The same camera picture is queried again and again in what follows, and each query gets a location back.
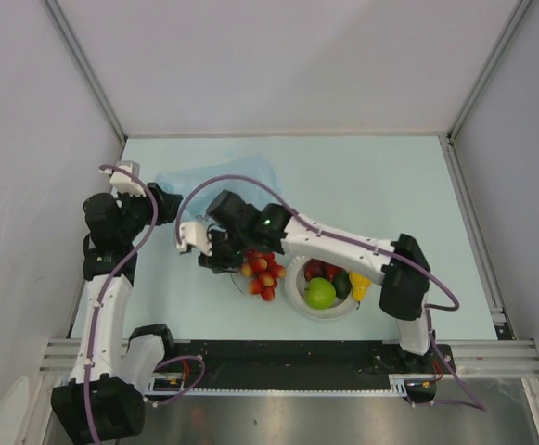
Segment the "red fake strawberry bunch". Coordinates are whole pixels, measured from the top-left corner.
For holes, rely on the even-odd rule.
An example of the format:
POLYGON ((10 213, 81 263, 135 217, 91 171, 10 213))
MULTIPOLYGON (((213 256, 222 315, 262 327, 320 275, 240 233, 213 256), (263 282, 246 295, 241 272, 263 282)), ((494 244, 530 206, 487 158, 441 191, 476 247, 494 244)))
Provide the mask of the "red fake strawberry bunch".
POLYGON ((240 275, 249 278, 248 292, 264 301, 273 301, 279 283, 287 275, 286 268, 276 261, 276 255, 248 250, 240 267, 240 275))

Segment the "light blue printed plastic bag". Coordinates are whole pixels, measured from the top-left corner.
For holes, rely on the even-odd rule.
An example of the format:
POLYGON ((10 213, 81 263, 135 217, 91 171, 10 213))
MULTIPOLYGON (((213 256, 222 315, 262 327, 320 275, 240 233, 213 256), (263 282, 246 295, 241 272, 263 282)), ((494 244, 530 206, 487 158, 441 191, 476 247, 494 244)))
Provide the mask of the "light blue printed plastic bag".
MULTIPOLYGON (((198 185, 213 177, 223 175, 243 175, 255 179, 269 188, 281 193, 273 165, 261 155, 247 156, 229 162, 206 167, 190 168, 181 171, 160 172, 155 182, 164 192, 187 197, 198 185)), ((258 185, 239 179, 226 179, 206 186, 199 191, 187 204, 181 219, 191 221, 196 217, 205 217, 211 202, 224 190, 239 195, 246 203, 252 204, 257 210, 276 200, 258 185)))

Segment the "green fake apple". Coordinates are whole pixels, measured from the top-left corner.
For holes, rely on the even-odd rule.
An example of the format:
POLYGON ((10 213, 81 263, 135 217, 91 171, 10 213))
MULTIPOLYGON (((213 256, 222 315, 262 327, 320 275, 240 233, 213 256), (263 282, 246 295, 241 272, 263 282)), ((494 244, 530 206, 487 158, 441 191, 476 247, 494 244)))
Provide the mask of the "green fake apple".
POLYGON ((308 282, 304 292, 304 301, 312 309, 330 309, 336 299, 334 286, 326 278, 314 278, 308 282))

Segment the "dark green fake avocado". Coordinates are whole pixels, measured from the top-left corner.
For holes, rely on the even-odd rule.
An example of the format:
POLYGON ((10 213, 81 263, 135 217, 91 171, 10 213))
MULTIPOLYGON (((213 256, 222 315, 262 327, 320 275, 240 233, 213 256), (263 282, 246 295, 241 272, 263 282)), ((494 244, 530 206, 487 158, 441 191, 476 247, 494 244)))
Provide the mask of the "dark green fake avocado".
POLYGON ((341 270, 332 280, 332 285, 335 288, 336 297, 338 299, 346 299, 352 291, 352 284, 349 274, 345 270, 341 270))

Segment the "yellow fake pear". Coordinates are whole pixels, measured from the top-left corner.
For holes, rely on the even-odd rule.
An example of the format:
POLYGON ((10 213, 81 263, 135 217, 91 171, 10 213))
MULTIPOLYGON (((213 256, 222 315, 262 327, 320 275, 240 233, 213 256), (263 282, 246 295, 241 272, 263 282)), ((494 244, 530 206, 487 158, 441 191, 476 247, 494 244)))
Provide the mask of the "yellow fake pear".
POLYGON ((349 272, 348 274, 351 284, 351 294, 353 300, 360 305, 366 296, 367 290, 371 287, 372 281, 356 272, 349 272))

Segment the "dark red fake fruit slice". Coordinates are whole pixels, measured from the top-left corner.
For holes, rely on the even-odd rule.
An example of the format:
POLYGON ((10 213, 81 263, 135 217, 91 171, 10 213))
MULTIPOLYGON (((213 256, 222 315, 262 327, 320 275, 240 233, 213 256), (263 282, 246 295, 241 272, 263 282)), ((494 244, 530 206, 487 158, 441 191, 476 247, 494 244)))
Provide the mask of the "dark red fake fruit slice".
POLYGON ((324 263, 323 264, 323 270, 325 273, 325 278, 332 283, 333 280, 337 277, 337 275, 342 271, 342 268, 337 265, 324 263))

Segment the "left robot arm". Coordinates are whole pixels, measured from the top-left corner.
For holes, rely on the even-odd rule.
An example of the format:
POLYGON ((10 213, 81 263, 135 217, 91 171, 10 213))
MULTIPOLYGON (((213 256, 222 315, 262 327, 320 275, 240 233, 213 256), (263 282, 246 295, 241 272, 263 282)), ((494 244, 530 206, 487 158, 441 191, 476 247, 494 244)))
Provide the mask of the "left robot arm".
POLYGON ((177 348, 166 324, 138 327, 128 341, 122 335, 136 250, 143 244, 138 236, 172 223, 182 199, 150 183, 142 196, 98 193, 83 204, 89 229, 83 241, 85 325, 69 379, 51 395, 52 409, 74 444, 139 435, 154 370, 176 362, 177 348))

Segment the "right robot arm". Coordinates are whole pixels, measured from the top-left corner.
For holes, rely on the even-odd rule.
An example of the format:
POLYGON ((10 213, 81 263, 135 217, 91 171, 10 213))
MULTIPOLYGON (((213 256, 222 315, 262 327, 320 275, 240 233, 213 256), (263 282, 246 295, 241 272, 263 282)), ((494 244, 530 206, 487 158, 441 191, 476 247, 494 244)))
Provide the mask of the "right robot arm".
POLYGON ((199 266, 214 273, 235 272, 245 253, 254 249, 317 259, 358 273, 380 286, 379 307, 396 322, 402 365, 421 372, 432 363, 424 314, 430 265, 414 237, 401 234, 391 241, 353 235, 306 220, 281 204, 258 210, 227 190, 212 201, 207 214, 219 227, 208 234, 211 250, 199 255, 199 266))

